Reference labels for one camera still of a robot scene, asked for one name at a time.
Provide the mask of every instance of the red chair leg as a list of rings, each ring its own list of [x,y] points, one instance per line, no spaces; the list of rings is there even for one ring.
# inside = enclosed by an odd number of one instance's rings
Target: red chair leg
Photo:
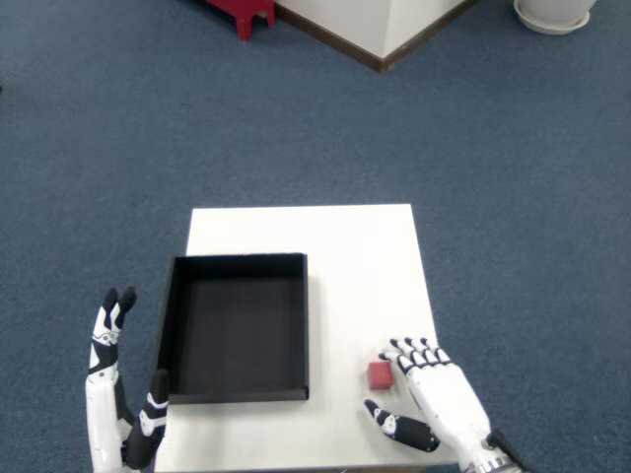
[[[239,38],[247,41],[252,37],[252,17],[236,17]]]
[[[276,25],[276,13],[274,12],[274,2],[270,2],[270,4],[267,8],[267,26],[273,28]]]

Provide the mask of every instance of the open black box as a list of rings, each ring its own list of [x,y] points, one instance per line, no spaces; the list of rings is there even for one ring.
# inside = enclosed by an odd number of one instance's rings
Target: open black box
[[[174,404],[309,398],[307,256],[175,258],[157,369]]]

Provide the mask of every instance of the blue carpet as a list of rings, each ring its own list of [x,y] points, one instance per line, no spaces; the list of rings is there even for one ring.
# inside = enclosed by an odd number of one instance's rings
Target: blue carpet
[[[95,307],[148,387],[190,209],[411,202],[442,344],[549,472],[631,464],[631,4],[480,2],[379,75],[191,0],[0,3],[2,471],[88,471]],[[435,471],[456,471],[454,468]]]

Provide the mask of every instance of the red block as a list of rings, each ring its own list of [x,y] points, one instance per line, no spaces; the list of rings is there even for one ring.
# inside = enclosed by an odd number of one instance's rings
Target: red block
[[[374,362],[368,365],[368,386],[371,389],[390,389],[394,384],[389,362]]]

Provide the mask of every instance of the brown baseboard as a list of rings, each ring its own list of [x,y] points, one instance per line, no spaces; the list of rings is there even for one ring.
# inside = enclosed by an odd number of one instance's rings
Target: brown baseboard
[[[453,19],[462,14],[465,10],[473,6],[477,0],[464,0],[457,7],[448,11],[441,18],[436,20],[432,25],[427,27],[421,33],[409,39],[405,44],[398,47],[392,53],[386,57],[379,57],[370,51],[367,51],[361,46],[344,39],[342,36],[335,34],[327,30],[324,27],[308,20],[307,18],[289,10],[282,5],[276,4],[276,15],[278,18],[284,20],[290,25],[298,28],[299,30],[310,34],[316,39],[319,39],[325,44],[328,44],[333,49],[343,52],[347,56],[358,60],[362,64],[375,69],[378,72],[385,72],[389,70],[396,62],[403,59],[410,54],[421,44],[427,42],[434,34],[442,30]]]

